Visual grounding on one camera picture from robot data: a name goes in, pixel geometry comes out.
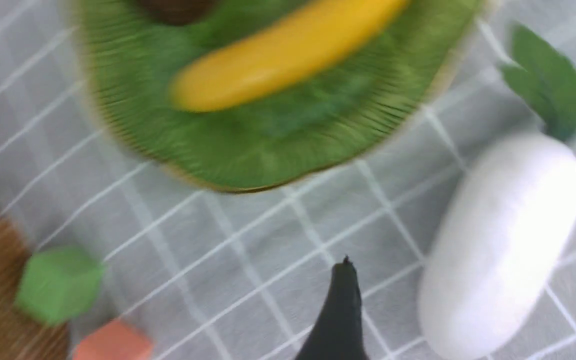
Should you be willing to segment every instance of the banana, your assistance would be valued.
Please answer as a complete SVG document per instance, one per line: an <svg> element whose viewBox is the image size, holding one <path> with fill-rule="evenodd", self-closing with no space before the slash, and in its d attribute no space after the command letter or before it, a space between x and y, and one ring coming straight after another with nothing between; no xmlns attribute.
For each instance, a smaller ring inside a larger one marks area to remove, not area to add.
<svg viewBox="0 0 576 360"><path fill-rule="evenodd" d="M174 76L174 107L215 112L258 100L338 64L384 30L410 0L312 0Z"/></svg>

